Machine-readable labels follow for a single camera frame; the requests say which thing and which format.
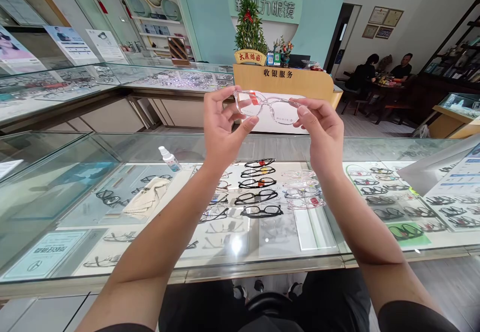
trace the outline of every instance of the teal wall panel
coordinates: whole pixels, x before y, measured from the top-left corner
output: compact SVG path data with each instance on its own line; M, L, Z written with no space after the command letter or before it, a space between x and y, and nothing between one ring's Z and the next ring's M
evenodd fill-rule
M344 0L303 0L294 53L323 62L327 56ZM234 63L235 28L228 0L186 0L201 58L210 63Z

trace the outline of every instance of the store sign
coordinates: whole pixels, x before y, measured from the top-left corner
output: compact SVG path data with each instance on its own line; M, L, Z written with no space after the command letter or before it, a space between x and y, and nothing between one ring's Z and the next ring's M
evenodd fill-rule
M296 23L300 22L302 0L253 0L263 20ZM240 0L228 0L231 16L238 16Z

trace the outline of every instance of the black sleeve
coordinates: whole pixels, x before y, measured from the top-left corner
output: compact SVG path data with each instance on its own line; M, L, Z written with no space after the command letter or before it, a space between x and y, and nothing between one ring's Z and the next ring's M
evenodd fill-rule
M97 332L153 332L147 326L138 324L119 324L108 326L98 330Z
M382 332L459 332L434 310L409 301L385 304L378 313L378 326Z

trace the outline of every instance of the leg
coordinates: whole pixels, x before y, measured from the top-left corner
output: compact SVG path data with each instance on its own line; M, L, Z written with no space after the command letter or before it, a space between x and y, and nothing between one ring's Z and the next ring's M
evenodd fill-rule
M359 269L309 272L293 302L305 332L369 332L370 296Z
M158 328L164 332L237 332L249 321L245 298L234 297L232 281L211 281L167 286Z

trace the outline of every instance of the black shirt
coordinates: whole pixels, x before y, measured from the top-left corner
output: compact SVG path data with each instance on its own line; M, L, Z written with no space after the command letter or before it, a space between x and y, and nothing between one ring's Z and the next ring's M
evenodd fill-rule
M362 88L366 81L375 77L375 68L373 65L358 65L350 79L345 83L345 87L350 90Z
M459 332L445 317L423 305L408 301L393 301L384 305L378 314L382 332ZM303 332L294 321L262 316L239 332ZM120 324L105 327L97 332L153 332L137 324Z
M406 66L395 66L390 73L394 76L394 78L404 78L405 76L410 75L411 71L412 65L407 64Z

